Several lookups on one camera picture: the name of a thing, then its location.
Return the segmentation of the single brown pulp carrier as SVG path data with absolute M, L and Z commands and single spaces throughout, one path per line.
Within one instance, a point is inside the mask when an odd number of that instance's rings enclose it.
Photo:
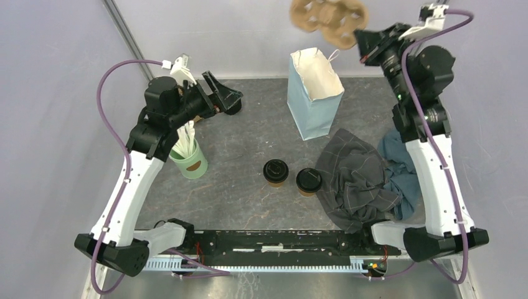
M 297 28 L 305 32 L 319 31 L 328 43 L 347 50 L 357 44 L 354 31 L 367 27 L 369 11 L 356 0 L 294 0 L 290 6 L 290 20 Z

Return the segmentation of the light blue paper bag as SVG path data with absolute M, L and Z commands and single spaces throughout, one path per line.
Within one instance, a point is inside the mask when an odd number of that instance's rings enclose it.
M 290 54 L 287 105 L 301 139 L 327 135 L 344 94 L 331 62 L 339 49 L 326 57 L 317 47 Z

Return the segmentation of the black plastic cup lid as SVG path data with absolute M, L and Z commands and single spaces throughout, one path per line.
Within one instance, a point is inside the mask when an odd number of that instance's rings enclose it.
M 296 175 L 296 185 L 298 189 L 301 188 L 306 191 L 308 190 L 318 191 L 320 190 L 322 184 L 323 184 L 323 179 L 322 179 L 320 172 L 317 169 L 304 168 L 301 171 L 299 171 Z

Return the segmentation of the brown paper coffee cup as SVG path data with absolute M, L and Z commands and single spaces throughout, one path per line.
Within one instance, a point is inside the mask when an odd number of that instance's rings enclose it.
M 303 197 L 311 197 L 311 196 L 313 196 L 313 195 L 315 195 L 317 193 L 317 191 L 313 191 L 313 190 L 306 191 L 306 190 L 301 189 L 301 188 L 299 188 L 298 191 Z

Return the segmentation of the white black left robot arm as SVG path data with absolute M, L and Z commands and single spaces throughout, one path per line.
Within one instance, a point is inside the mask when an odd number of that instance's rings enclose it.
M 170 219 L 154 229 L 134 229 L 155 177 L 179 140 L 177 129 L 196 116 L 234 115 L 242 107 L 241 91 L 223 85 L 210 72 L 202 76 L 210 94 L 199 83 L 179 83 L 168 76 L 149 81 L 146 105 L 125 143 L 125 160 L 110 200 L 91 231 L 78 234 L 74 242 L 96 263 L 135 277 L 157 254 L 171 248 L 188 254 L 194 249 L 192 224 Z

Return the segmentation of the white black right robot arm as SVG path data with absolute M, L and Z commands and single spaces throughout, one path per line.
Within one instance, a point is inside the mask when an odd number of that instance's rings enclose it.
M 402 34 L 408 29 L 409 25 L 396 23 L 382 31 L 357 29 L 354 36 L 361 62 L 380 67 L 397 98 L 393 121 L 417 172 L 425 221 L 372 224 L 359 244 L 367 254 L 389 245 L 423 262 L 486 245 L 489 236 L 475 226 L 464 204 L 451 157 L 450 122 L 440 101 L 441 92 L 453 81 L 455 58 L 438 45 L 404 55 L 410 41 Z

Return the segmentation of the stack of black lids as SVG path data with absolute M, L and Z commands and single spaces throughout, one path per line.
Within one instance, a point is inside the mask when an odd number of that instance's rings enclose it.
M 230 109 L 225 111 L 227 115 L 235 115 L 242 109 L 242 102 L 238 102 L 236 105 L 232 106 Z

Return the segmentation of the white stir sticks bundle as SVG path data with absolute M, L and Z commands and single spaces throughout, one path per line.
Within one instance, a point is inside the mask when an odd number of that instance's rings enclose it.
M 186 124 L 177 129 L 178 141 L 172 147 L 177 154 L 184 159 L 193 155 L 195 149 L 195 134 L 194 121 L 188 121 Z

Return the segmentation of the green cup holder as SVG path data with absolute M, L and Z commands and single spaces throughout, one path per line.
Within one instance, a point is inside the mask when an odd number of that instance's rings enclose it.
M 208 161 L 197 140 L 194 140 L 194 151 L 189 157 L 183 158 L 177 151 L 172 149 L 169 158 L 176 164 L 181 174 L 187 179 L 198 179 L 202 177 L 208 169 Z

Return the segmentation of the dark grey checked cloth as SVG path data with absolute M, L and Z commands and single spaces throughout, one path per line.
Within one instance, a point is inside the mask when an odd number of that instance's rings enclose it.
M 356 233 L 402 201 L 396 192 L 384 188 L 388 177 L 379 152 L 345 129 L 329 140 L 315 169 L 322 177 L 316 195 L 330 220 L 344 232 Z

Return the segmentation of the teal blue cloth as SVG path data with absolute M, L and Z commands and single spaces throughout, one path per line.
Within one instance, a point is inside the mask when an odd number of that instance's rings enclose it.
M 387 162 L 385 172 L 388 181 L 384 189 L 396 193 L 400 198 L 394 207 L 395 217 L 406 220 L 413 216 L 422 195 L 415 165 L 396 129 L 382 137 L 377 150 Z

